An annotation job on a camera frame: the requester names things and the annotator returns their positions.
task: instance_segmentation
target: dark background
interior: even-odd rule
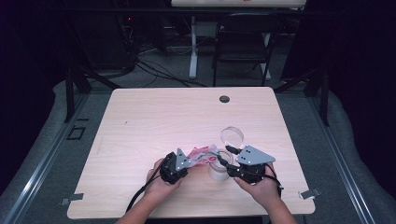
[[[51,1],[2,1],[1,4],[0,191],[3,192],[49,115],[55,97],[52,88],[64,80],[70,65],[122,69],[129,60],[128,49],[120,44],[122,34],[116,33],[117,21],[101,23],[103,17],[89,16],[85,22],[102,24],[102,30],[90,35],[81,31],[81,18],[68,18],[74,24],[70,27],[45,11],[45,7],[53,4]],[[317,67],[332,48],[329,46],[333,37],[343,37],[345,45],[328,69],[330,87],[348,113],[361,159],[394,198],[395,9],[391,1],[310,0],[306,10],[353,14],[346,20],[348,32],[337,33],[343,24],[340,21],[302,20],[283,73],[283,77],[296,77]],[[105,40],[102,49],[89,50],[91,41]]]

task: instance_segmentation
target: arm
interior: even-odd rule
[[[272,171],[269,167],[265,167],[265,173],[271,176]],[[242,179],[236,177],[235,182],[249,193],[253,199],[259,203],[268,213],[272,223],[283,224],[283,223],[297,223],[293,215],[289,211],[289,208],[280,199],[277,193],[276,182],[269,178],[264,178],[264,180],[256,183],[255,185],[249,185]]]
[[[157,169],[162,160],[158,160],[154,164],[154,168],[148,171],[149,179],[152,173]],[[158,177],[151,182],[146,188],[143,197],[122,217],[117,224],[143,224],[149,217],[149,214],[162,203],[173,191],[178,189],[181,184],[181,180],[178,180],[175,185],[169,185],[163,182]]]

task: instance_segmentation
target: desk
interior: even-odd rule
[[[306,0],[172,0],[172,7],[303,7]],[[198,55],[196,49],[195,17],[191,17],[191,63],[189,78],[196,78]]]
[[[222,95],[230,97],[222,103]],[[239,128],[250,144],[274,156],[282,198],[293,214],[310,214],[312,200],[272,89],[187,88],[113,91],[75,193],[70,218],[121,217],[145,184],[153,163],[180,147],[223,148],[220,132]],[[265,210],[232,178],[213,180],[208,165],[189,169],[181,187],[150,217],[232,217],[265,215]]]

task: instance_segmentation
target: metal bracket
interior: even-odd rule
[[[61,201],[59,202],[59,205],[69,205],[70,202],[82,200],[83,197],[84,197],[83,193],[72,194],[72,195],[69,196],[69,198],[61,199]]]
[[[238,163],[250,166],[273,162],[275,161],[275,158],[258,150],[255,147],[245,146],[241,153],[239,153],[236,161]]]
[[[186,155],[184,155],[183,151],[178,148],[177,149],[177,155],[176,155],[176,170],[182,170],[183,168],[188,168],[191,163],[191,160],[189,160]]]
[[[319,189],[310,189],[305,192],[298,192],[300,198],[302,199],[315,199],[317,196],[321,194]]]

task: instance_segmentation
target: transparent container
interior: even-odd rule
[[[233,164],[233,154],[228,151],[219,151],[220,156],[228,163]],[[221,165],[219,160],[209,163],[210,176],[218,181],[225,181],[228,179],[227,168]]]

